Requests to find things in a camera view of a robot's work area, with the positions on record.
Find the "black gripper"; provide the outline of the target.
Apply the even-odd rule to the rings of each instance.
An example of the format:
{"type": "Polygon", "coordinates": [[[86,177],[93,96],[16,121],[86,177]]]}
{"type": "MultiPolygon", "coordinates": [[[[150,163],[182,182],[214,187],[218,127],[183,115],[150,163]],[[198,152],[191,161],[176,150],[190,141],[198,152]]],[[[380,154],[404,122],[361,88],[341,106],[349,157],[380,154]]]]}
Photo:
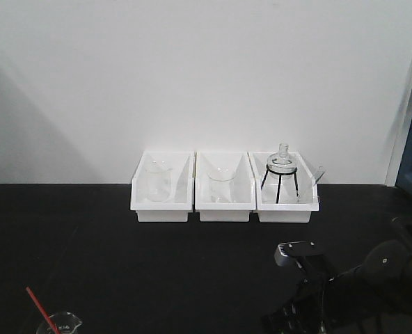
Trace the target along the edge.
{"type": "Polygon", "coordinates": [[[324,307],[328,272],[309,257],[298,257],[295,262],[305,278],[297,284],[293,297],[275,312],[261,317],[263,332],[333,333],[324,307]]]}

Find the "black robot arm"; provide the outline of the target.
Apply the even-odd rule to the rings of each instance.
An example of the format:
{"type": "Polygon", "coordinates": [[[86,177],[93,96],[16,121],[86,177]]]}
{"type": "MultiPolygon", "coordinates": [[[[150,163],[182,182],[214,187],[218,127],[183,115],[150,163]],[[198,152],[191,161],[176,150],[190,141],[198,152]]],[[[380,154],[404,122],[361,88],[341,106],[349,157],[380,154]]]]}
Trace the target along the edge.
{"type": "Polygon", "coordinates": [[[261,318],[265,333],[333,333],[375,318],[382,333],[381,315],[412,315],[412,251],[397,240],[374,247],[362,264],[337,273],[312,241],[277,245],[276,264],[294,264],[304,278],[293,297],[261,318]]]}

